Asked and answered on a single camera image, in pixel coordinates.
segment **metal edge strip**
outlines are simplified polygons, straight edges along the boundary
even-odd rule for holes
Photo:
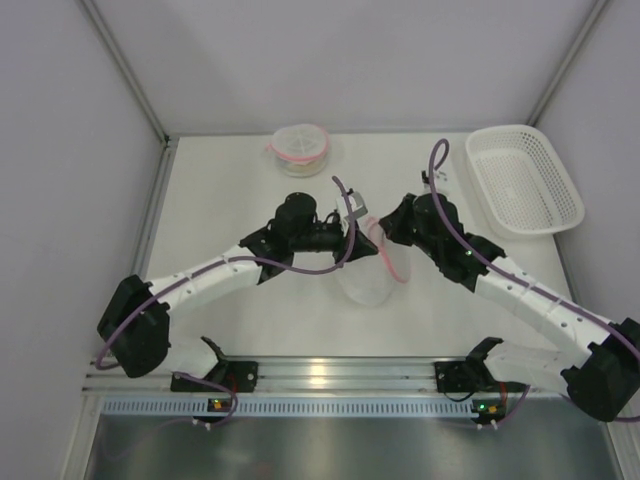
[[[564,278],[567,280],[567,286],[569,287],[569,294],[571,295],[571,300],[578,305],[582,305],[582,296],[578,291],[577,283],[576,283],[576,275],[569,265],[569,262],[566,260],[566,254],[564,248],[562,246],[562,242],[558,235],[553,236],[553,240],[556,244],[556,250],[558,251],[558,258],[560,259],[560,266],[562,267],[562,272],[564,273]]]
[[[617,460],[620,478],[640,479],[640,434],[634,424],[610,423],[606,425],[611,441],[612,460]]]
[[[163,145],[166,145],[168,136],[165,133],[165,129],[162,126],[162,123],[160,123],[160,120],[158,119],[155,111],[153,110],[149,99],[145,95],[140,82],[138,81],[136,75],[133,73],[131,64],[127,61],[127,58],[118,45],[115,36],[111,32],[111,28],[105,21],[102,13],[100,13],[98,6],[95,4],[94,0],[76,0],[76,3],[80,7],[80,10],[82,10],[85,18],[94,28],[99,39],[106,48],[107,53],[113,60],[125,84],[129,87],[129,90],[131,91],[138,106],[142,110],[145,118],[149,122],[149,125],[151,126],[151,129],[155,133],[156,137],[158,137],[158,140]]]
[[[84,397],[82,408],[76,422],[67,456],[60,473],[60,480],[78,480],[85,477],[89,457],[93,447],[100,412],[102,397]]]
[[[356,128],[344,128],[344,127],[336,127],[336,126],[326,126],[323,125],[323,128],[326,127],[327,130],[330,131],[331,135],[369,135],[369,134],[411,134],[411,133],[471,133],[475,130],[485,127],[491,127],[494,124],[491,122],[482,122],[475,125],[458,125],[458,126],[428,126],[428,125],[419,125],[419,126],[380,126],[380,127],[356,127]],[[259,136],[259,135],[273,135],[273,132],[277,130],[276,128],[265,130],[265,127],[256,127],[255,129],[243,128],[241,130],[235,131],[195,131],[195,132],[177,132],[172,133],[171,137],[244,137],[244,136]]]
[[[155,178],[151,186],[151,191],[142,217],[142,224],[136,239],[136,248],[131,265],[131,273],[143,277],[149,266],[151,256],[151,246],[155,238],[162,204],[169,185],[171,169],[175,159],[178,142],[170,140],[162,152]]]
[[[604,13],[611,3],[611,0],[594,1],[584,22],[582,22],[580,29],[573,38],[571,45],[569,45],[567,53],[565,53],[562,61],[558,65],[555,74],[551,77],[549,83],[542,92],[542,95],[533,107],[533,110],[527,119],[527,125],[536,127],[538,123],[540,123],[540,119],[549,108],[555,94],[562,83],[566,80],[569,72],[571,71],[571,67],[575,64],[580,53],[584,50],[588,40],[595,31],[596,26],[604,17]]]

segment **white robotic arm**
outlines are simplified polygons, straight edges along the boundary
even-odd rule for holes
[[[98,333],[127,376],[166,371],[209,378],[219,367],[221,350],[207,338],[170,335],[187,313],[234,290],[264,283],[285,269],[301,271],[292,266],[297,252],[333,253],[336,266],[327,270],[377,254],[357,223],[355,231],[348,232],[345,199],[350,202],[354,220],[367,211],[357,192],[345,195],[338,197],[336,211],[319,221],[315,200],[304,193],[293,193],[265,227],[223,255],[147,282],[137,275],[124,279],[98,324]]]
[[[487,338],[464,362],[467,383],[479,391],[494,387],[497,382],[540,387],[569,396],[594,418],[612,421],[640,387],[640,369],[633,354],[611,331],[637,348],[640,325],[631,319],[616,324],[560,299],[508,258],[499,246],[465,233],[455,205],[440,193],[437,198],[450,226],[492,268],[475,258],[446,228],[433,194],[407,194],[394,212],[380,220],[387,238],[417,246],[447,279],[506,308],[558,348],[531,349],[500,338]],[[576,311],[599,320],[608,330]]]

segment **white table surface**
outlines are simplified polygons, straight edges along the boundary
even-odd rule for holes
[[[464,165],[464,133],[331,135],[320,174],[285,176],[264,152],[268,136],[181,138],[169,179],[147,278],[183,270],[225,252],[264,226],[287,194],[304,191],[321,218],[334,208],[337,175],[360,191],[370,213],[384,216],[407,192],[421,193],[420,171],[441,137],[451,141],[442,171],[467,231],[488,237],[538,280],[562,295],[568,287],[551,236],[504,240],[488,226]],[[351,301],[333,275],[284,272],[193,312],[180,334],[206,335],[229,355],[457,356],[487,336],[553,348],[509,312],[450,283],[416,247],[411,281],[380,307]],[[295,265],[333,264],[329,254],[302,254]]]

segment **metal frame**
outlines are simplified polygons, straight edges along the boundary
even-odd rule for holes
[[[133,98],[136,100],[136,103],[140,107],[140,110],[142,110],[142,113],[149,122],[149,125],[151,126],[156,137],[158,137],[158,140],[162,144],[167,144],[169,137],[164,127],[162,126],[162,123],[153,110],[151,103],[149,103],[149,100],[147,99],[147,96],[145,95],[140,82],[133,73],[131,64],[128,62],[124,53],[122,53],[122,49],[118,45],[118,42],[111,32],[109,25],[100,13],[98,6],[95,4],[94,0],[76,0],[76,3],[80,7],[80,10],[82,10],[82,13],[84,13],[85,18],[89,21],[89,23],[97,33],[98,38],[113,60],[115,67],[118,69],[118,72],[120,72],[120,75],[122,76],[125,84],[127,85],[127,87],[129,87]]]
[[[229,357],[259,364],[259,396],[394,396],[441,397],[431,357]],[[170,394],[171,377],[150,374],[130,379],[119,370],[98,371],[92,365],[84,395]]]
[[[591,10],[587,14],[584,22],[578,30],[575,38],[571,42],[567,53],[565,53],[562,61],[556,68],[556,73],[551,77],[551,80],[545,87],[542,96],[536,102],[533,107],[529,118],[527,119],[527,125],[535,127],[540,122],[540,119],[549,108],[553,97],[556,92],[566,80],[571,67],[575,64],[578,56],[584,50],[588,40],[591,38],[596,26],[602,20],[607,7],[611,4],[612,0],[595,0]]]
[[[149,197],[147,198],[142,223],[136,236],[136,247],[134,249],[130,270],[132,274],[138,274],[141,277],[146,274],[149,265],[151,245],[153,244],[158,222],[160,221],[160,211],[167,192],[177,148],[178,141],[169,139],[162,151],[153,184],[149,191]]]
[[[84,478],[98,429],[102,404],[103,399],[100,396],[83,397],[82,408],[71,437],[60,480]]]
[[[562,243],[555,237],[558,256],[562,270],[567,278],[571,299],[578,305],[583,305],[580,292],[575,288],[575,275],[565,261]],[[623,416],[631,417],[633,412],[629,407],[623,410]],[[624,480],[640,480],[640,430],[634,424],[609,423],[606,430],[611,440],[611,457],[618,463]]]

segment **vented panel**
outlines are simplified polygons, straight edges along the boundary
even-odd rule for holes
[[[103,415],[221,416],[208,411],[209,399],[190,397],[107,397]],[[470,418],[471,401],[440,398],[241,398],[238,417]]]

